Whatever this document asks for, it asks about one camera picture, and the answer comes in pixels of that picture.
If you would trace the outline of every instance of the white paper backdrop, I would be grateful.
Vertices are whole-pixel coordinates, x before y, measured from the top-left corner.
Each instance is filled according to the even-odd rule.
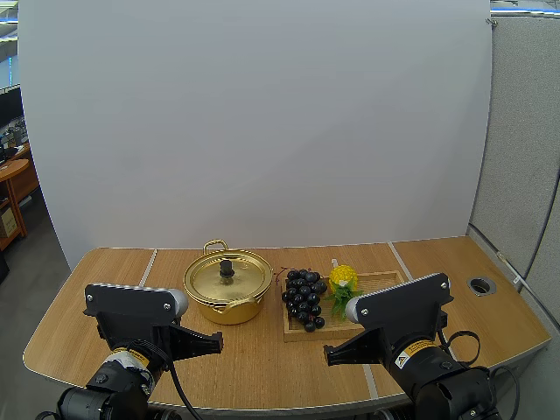
[[[100,246],[463,235],[487,0],[27,0],[24,112],[71,267]]]

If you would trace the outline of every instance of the yellow warning label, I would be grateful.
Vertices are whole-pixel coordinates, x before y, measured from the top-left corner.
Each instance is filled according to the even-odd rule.
[[[404,349],[404,352],[409,356],[412,357],[420,350],[424,350],[427,347],[437,347],[433,341],[429,341],[428,339],[421,339],[419,341],[415,341],[410,346]]]
[[[148,367],[148,363],[150,363],[150,361],[149,361],[143,354],[137,352],[136,350],[132,350],[132,349],[127,350],[127,349],[124,348],[124,347],[118,347],[118,348],[116,348],[115,350],[113,350],[113,354],[119,353],[119,352],[127,352],[127,351],[128,351],[130,354],[132,354],[132,355],[134,356],[135,359],[137,359],[138,361],[140,361],[140,363],[142,363],[143,366],[144,366],[145,368]]]

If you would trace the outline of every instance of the grapes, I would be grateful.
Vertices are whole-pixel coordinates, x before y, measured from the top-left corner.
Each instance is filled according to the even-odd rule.
[[[307,283],[315,283],[317,280],[319,280],[317,277],[317,273],[310,271],[305,275],[305,281]]]
[[[297,320],[302,324],[307,324],[309,322],[309,313],[299,312],[296,316]]]
[[[308,296],[312,290],[307,286],[302,286],[299,288],[299,294],[304,295],[304,297]]]
[[[319,287],[319,293],[326,292],[326,283],[323,280],[321,280],[320,282],[316,282],[315,284],[317,285],[317,287]]]
[[[321,307],[318,304],[315,304],[311,308],[311,315],[313,315],[314,317],[318,317],[320,314],[321,314]]]
[[[308,333],[323,328],[325,319],[319,316],[322,310],[318,303],[327,286],[321,275],[317,271],[293,269],[288,273],[286,289],[282,301],[286,303],[288,316],[301,323]]]
[[[309,302],[309,305],[316,305],[319,303],[320,300],[321,298],[317,293],[312,293],[307,297],[307,302]]]
[[[288,280],[296,280],[299,278],[299,271],[293,269],[288,273]]]
[[[315,331],[315,323],[313,321],[308,322],[305,324],[304,328],[308,333],[312,333]]]
[[[325,326],[325,320],[321,317],[316,317],[313,322],[317,328],[323,328]]]
[[[299,312],[309,312],[312,308],[309,306],[307,302],[302,302],[297,306],[297,310]]]

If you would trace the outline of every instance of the golden pot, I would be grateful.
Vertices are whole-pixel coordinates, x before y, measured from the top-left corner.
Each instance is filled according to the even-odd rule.
[[[224,249],[208,249],[215,244]],[[264,259],[243,249],[229,249],[221,239],[208,242],[202,257],[185,273],[186,292],[202,315],[228,326],[249,321],[259,313],[271,282],[272,268]]]

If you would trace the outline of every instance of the gray partition wall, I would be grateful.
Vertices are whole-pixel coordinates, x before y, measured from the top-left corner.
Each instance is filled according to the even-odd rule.
[[[496,20],[486,150],[471,223],[526,276],[560,162],[560,21]]]
[[[560,19],[496,14],[493,18],[497,26],[493,30],[492,98],[471,223],[526,278],[553,317],[527,290],[521,291],[549,329],[552,341],[521,374],[517,419],[558,418]],[[494,256],[476,231],[469,230],[469,235]],[[514,399],[511,388],[500,400],[503,418],[509,418]]]

